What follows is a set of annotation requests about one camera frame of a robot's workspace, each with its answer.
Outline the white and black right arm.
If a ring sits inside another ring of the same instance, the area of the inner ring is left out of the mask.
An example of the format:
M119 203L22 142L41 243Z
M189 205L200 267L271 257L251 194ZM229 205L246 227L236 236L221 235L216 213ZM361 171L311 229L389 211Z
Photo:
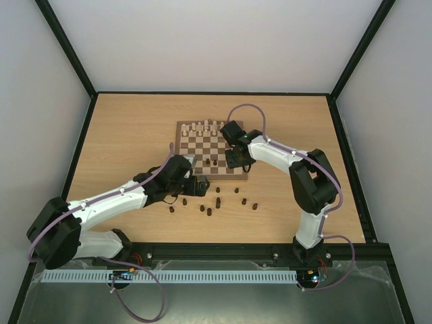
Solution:
M225 159L230 169L245 172L253 163L262 161L288 174L293 195L301 209L300 226L293 238L292 253L304 265L318 256L323 241L323 225L331 205L341 194L340 183L325 153L297 151L266 137L261 131L245 132L236 122L220 130L229 145Z

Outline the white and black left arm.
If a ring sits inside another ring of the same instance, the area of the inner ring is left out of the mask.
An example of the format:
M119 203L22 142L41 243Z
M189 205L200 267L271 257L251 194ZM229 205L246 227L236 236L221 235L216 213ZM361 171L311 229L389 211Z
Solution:
M120 229L94 232L112 217L163 202L167 196L202 197L209 189L203 175L194 175L194 157L172 155L159 167L135 175L108 192L81 200L49 200L28 229L28 259L58 269L73 259L127 261L133 244Z

